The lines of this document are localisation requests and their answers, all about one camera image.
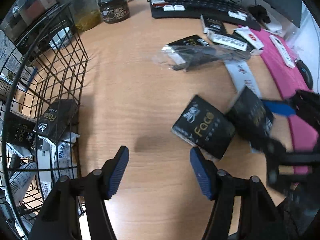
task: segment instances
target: blue gripper pad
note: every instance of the blue gripper pad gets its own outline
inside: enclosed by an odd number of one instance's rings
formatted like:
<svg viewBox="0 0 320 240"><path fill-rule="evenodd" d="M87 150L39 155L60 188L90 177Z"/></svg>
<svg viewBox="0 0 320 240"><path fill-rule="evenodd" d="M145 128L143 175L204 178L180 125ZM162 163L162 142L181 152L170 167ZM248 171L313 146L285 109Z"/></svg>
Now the blue gripper pad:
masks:
<svg viewBox="0 0 320 240"><path fill-rule="evenodd" d="M214 185L217 168L213 162L204 158L198 147L193 147L190 150L190 162L193 171L196 174L202 194L205 195L209 200L213 200L216 195Z"/></svg>
<svg viewBox="0 0 320 240"><path fill-rule="evenodd" d="M292 109L289 105L283 102L269 101L269 100L263 100L263 99L262 99L262 102L266 107L270 109L271 112L275 114L280 114L286 117L296 114L294 109Z"/></svg>
<svg viewBox="0 0 320 240"><path fill-rule="evenodd" d="M110 199L117 193L125 168L129 161L129 149L126 146L121 146L116 156L110 160L112 165L110 166L111 175L109 175L109 187L107 197Z"/></svg>

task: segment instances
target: desk surface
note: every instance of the desk surface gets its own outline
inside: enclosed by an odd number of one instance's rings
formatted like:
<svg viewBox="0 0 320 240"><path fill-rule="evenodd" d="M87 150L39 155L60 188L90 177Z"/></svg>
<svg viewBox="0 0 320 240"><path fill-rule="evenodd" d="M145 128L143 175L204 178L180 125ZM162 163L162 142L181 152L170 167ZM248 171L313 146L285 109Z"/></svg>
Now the desk surface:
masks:
<svg viewBox="0 0 320 240"><path fill-rule="evenodd" d="M200 192L189 162L191 146L171 133L190 99L199 94L220 111L236 95L222 62L199 71L172 71L154 63L161 48L193 34L205 38L198 19L153 19L145 0L129 3L131 17L101 23L81 35L89 55L80 107L80 161L86 175L121 145L130 160L118 193L106 203L118 239L201 239L213 202ZM226 24L229 33L234 25ZM260 56L248 65L265 98L280 99ZM276 116L272 135L292 147L286 118ZM266 181L263 154L236 137L216 163L231 175ZM282 197L269 190L276 204ZM237 229L235 199L230 233Z"/></svg>

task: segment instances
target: jar label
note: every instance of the jar label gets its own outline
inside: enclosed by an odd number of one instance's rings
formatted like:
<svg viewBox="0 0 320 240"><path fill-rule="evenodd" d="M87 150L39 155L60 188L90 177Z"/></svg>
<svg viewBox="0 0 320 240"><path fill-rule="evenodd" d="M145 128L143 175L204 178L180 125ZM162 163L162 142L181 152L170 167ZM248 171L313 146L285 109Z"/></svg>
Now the jar label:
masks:
<svg viewBox="0 0 320 240"><path fill-rule="evenodd" d="M105 22L112 22L125 17L129 10L119 7L111 10L104 10L102 12L102 17Z"/></svg>

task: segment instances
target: glass jar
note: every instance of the glass jar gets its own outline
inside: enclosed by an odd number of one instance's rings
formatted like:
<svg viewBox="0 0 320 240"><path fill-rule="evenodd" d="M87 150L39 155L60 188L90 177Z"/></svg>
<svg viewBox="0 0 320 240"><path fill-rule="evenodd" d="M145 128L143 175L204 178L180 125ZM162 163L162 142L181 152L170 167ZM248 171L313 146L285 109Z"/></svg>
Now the glass jar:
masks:
<svg viewBox="0 0 320 240"><path fill-rule="evenodd" d="M98 4L105 23L117 23L130 17L126 0L100 0Z"/></svg>
<svg viewBox="0 0 320 240"><path fill-rule="evenodd" d="M98 0L61 0L70 3L70 11L76 28L87 31L101 22Z"/></svg>

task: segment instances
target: pink mouse pad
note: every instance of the pink mouse pad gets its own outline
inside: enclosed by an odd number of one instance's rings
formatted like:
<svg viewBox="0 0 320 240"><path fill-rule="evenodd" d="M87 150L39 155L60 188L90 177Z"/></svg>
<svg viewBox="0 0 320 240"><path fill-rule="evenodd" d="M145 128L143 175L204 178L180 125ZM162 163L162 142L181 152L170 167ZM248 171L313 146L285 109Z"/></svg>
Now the pink mouse pad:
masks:
<svg viewBox="0 0 320 240"><path fill-rule="evenodd" d="M261 57L267 65L282 99L291 97L297 89L309 91L299 69L297 67L289 68L283 62L282 57L270 39L271 33L265 30L260 32L251 31L264 44ZM295 60L295 54L288 48L284 39L277 37L281 40L291 59ZM312 150L318 138L316 130L296 115L289 117L288 120L294 150ZM308 171L308 167L295 167L294 171L295 173L304 174Z"/></svg>

